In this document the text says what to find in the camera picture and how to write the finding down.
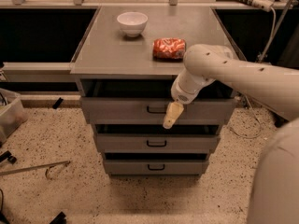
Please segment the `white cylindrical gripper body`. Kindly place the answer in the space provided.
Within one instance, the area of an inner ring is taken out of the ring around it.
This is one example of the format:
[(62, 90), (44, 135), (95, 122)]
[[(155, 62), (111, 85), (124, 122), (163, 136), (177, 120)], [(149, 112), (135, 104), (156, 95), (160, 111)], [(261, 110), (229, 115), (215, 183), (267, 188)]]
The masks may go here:
[(176, 77), (171, 87), (171, 96), (175, 102), (188, 105), (197, 97), (203, 88), (213, 82), (213, 78), (193, 75), (184, 68)]

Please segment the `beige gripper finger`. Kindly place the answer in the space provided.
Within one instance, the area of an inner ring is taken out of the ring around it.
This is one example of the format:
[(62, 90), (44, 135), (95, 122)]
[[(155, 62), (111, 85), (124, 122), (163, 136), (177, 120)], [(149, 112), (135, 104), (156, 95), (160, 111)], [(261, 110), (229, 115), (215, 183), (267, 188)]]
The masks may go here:
[(183, 104), (179, 102), (171, 102), (166, 109), (163, 127), (165, 129), (171, 129), (183, 111)]

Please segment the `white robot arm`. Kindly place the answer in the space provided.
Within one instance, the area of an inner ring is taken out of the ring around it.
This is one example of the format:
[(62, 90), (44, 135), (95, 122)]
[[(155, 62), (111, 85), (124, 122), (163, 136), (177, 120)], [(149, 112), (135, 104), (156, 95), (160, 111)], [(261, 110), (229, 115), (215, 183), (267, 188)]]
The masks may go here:
[(171, 128), (201, 89), (218, 80), (288, 121), (260, 156), (249, 198), (248, 224), (299, 224), (299, 72), (235, 60), (223, 46), (197, 44), (184, 54), (171, 88), (164, 127)]

